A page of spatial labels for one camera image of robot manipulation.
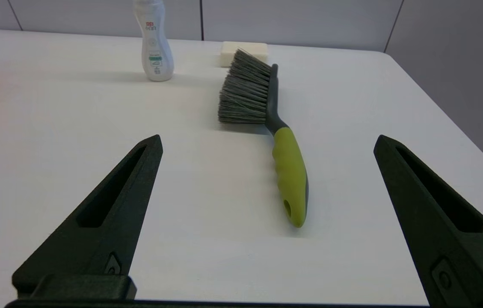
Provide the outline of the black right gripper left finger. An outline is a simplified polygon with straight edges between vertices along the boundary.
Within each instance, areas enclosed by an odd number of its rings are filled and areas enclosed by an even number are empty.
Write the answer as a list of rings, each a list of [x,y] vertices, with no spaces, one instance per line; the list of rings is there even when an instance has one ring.
[[[139,142],[12,275],[18,299],[130,300],[130,266],[163,154]]]

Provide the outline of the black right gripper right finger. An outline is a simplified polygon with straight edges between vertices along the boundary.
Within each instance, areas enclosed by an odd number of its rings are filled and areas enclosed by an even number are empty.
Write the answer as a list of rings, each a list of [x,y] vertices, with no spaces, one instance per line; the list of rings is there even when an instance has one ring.
[[[483,307],[483,215],[397,140],[373,152],[430,306]]]

